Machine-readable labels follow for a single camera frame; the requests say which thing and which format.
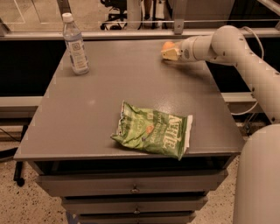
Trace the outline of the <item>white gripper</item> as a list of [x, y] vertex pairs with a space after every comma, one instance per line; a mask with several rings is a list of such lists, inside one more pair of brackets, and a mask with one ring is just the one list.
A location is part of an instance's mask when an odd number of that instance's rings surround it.
[[187, 38], [185, 40], [176, 42], [174, 43], [174, 45], [175, 47], [179, 48], [179, 52], [176, 48], [163, 50], [161, 52], [162, 57], [165, 60], [173, 60], [173, 61], [178, 60], [180, 57], [182, 61], [194, 62], [195, 57], [193, 54], [193, 43], [194, 43], [194, 38]]

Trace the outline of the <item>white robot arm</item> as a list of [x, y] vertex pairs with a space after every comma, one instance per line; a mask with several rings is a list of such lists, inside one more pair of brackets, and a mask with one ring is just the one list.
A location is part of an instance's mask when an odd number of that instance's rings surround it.
[[166, 42], [161, 55], [165, 60], [229, 64], [237, 70], [270, 125], [250, 136], [241, 150], [233, 224], [280, 224], [280, 73], [254, 54], [232, 25], [211, 35]]

